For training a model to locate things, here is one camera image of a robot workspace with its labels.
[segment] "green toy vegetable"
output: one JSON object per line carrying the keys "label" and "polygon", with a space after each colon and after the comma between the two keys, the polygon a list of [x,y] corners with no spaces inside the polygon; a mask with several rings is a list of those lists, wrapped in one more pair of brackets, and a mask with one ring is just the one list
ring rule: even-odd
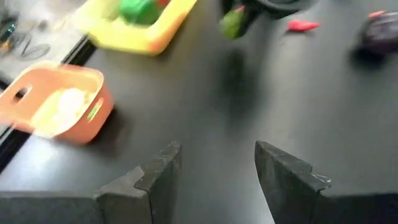
{"label": "green toy vegetable", "polygon": [[229,11],[220,21],[221,32],[230,39],[239,37],[239,28],[241,27],[244,6]]}
{"label": "green toy vegetable", "polygon": [[121,0],[119,5],[119,15],[140,25],[152,25],[161,13],[161,7],[154,0]]}

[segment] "red toy pepper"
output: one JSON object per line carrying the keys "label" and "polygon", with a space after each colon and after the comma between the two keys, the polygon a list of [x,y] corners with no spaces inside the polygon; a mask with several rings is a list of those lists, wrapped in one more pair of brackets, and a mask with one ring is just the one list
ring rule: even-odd
{"label": "red toy pepper", "polygon": [[369,14],[369,18],[375,18],[377,16],[380,16],[383,13],[385,13],[385,11],[372,12],[372,13]]}
{"label": "red toy pepper", "polygon": [[293,32],[305,32],[308,30],[315,29],[319,27],[320,24],[317,22],[306,22],[306,21],[299,21],[299,20],[292,20],[289,22],[289,31]]}

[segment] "red object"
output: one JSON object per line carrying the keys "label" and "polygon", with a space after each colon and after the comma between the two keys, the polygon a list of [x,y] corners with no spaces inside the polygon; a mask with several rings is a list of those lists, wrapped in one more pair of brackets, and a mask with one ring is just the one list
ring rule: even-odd
{"label": "red object", "polygon": [[156,0],[156,3],[161,6],[167,6],[170,0]]}
{"label": "red object", "polygon": [[380,16],[383,13],[385,13],[385,11],[377,11],[377,12],[370,13],[368,16],[369,16],[369,18],[374,18],[374,17]]}
{"label": "red object", "polygon": [[299,21],[299,20],[292,20],[289,22],[289,31],[294,32],[305,32],[308,30],[315,29],[319,27],[320,24],[317,22],[307,22],[307,21]]}
{"label": "red object", "polygon": [[237,9],[235,10],[235,12],[241,12],[241,11],[243,11],[243,10],[244,10],[244,6],[241,6],[241,7],[237,8]]}

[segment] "green object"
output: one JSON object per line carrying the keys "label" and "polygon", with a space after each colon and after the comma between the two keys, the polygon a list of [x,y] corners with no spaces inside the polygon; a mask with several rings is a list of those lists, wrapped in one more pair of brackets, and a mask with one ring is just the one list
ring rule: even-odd
{"label": "green object", "polygon": [[229,11],[220,21],[221,32],[230,39],[239,37],[239,28],[241,27],[243,10],[234,9]]}
{"label": "green object", "polygon": [[93,109],[90,111],[90,113],[87,116],[87,120],[90,122],[95,115],[98,113],[98,111],[100,110],[100,108],[102,107],[102,104],[104,103],[104,99],[101,98],[98,100],[98,102],[94,105]]}
{"label": "green object", "polygon": [[162,9],[154,0],[121,0],[119,5],[119,15],[140,25],[152,25],[161,13]]}

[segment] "cable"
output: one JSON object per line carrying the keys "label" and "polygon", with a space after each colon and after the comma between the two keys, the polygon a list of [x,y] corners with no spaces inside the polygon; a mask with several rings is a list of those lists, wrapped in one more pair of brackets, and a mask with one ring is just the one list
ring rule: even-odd
{"label": "cable", "polygon": [[19,59],[24,61],[41,58],[51,49],[50,44],[31,46],[32,34],[29,32],[15,32],[13,33],[10,41],[12,41],[10,49],[11,52],[15,52],[18,47],[23,46],[22,52],[19,55]]}

